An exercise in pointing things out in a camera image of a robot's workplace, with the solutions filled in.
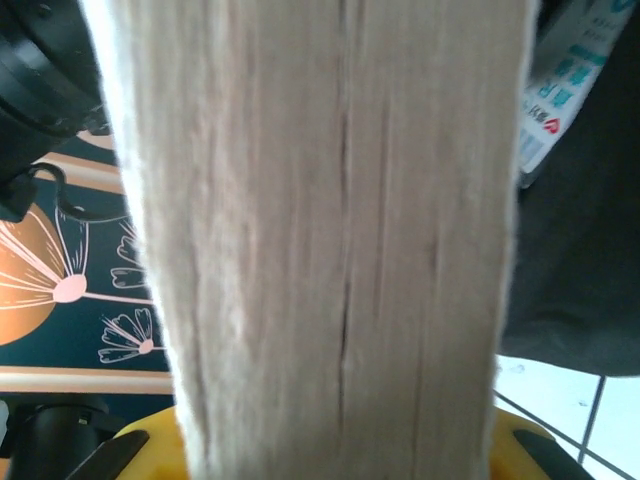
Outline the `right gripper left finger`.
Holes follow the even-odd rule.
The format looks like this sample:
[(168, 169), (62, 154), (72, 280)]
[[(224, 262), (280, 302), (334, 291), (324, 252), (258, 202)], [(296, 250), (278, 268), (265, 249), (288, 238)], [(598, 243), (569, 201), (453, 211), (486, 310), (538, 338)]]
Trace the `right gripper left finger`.
[(68, 476), (71, 480), (188, 478), (184, 441), (174, 407), (125, 426)]

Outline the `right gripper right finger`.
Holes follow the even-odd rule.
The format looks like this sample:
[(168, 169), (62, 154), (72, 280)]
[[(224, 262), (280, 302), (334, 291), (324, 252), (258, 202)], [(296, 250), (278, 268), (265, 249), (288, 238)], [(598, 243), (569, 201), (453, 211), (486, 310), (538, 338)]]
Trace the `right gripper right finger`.
[(540, 425), (495, 408), (491, 480), (594, 480)]

